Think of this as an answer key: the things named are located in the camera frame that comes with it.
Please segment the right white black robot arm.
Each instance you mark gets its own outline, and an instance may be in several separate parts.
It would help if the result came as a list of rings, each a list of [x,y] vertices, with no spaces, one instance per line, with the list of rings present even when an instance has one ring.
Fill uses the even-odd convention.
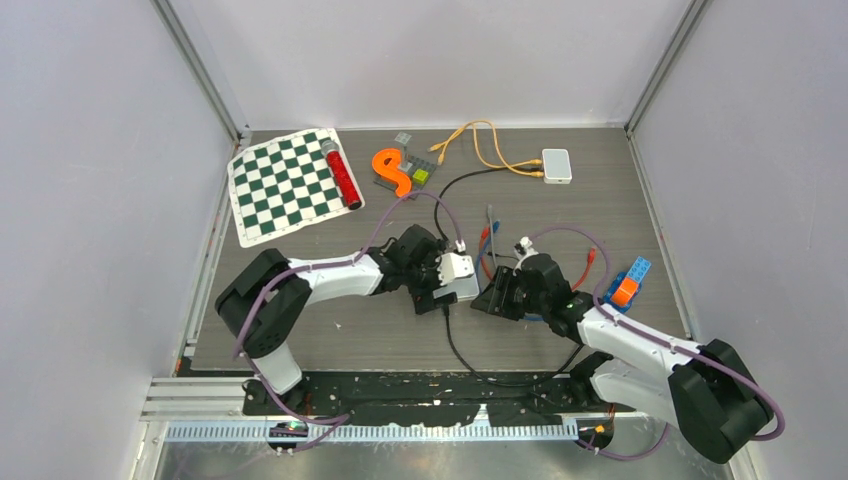
[[[509,320],[538,316],[556,335],[591,349],[569,373],[577,406],[591,411],[612,403],[646,413],[714,463],[767,439],[768,424],[776,434],[785,427],[731,345],[718,339],[702,345],[641,324],[573,289],[547,254],[500,267],[471,307]]]

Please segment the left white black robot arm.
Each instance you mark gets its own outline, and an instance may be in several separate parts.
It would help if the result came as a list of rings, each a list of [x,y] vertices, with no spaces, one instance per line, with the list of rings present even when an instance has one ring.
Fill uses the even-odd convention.
[[[383,246],[343,257],[307,261],[266,249],[218,295],[214,309],[235,335],[238,353],[267,383],[270,403],[293,414],[305,405],[307,389],[287,339],[306,307],[404,287],[421,315],[456,303],[456,283],[474,276],[466,252],[449,250],[414,224]]]

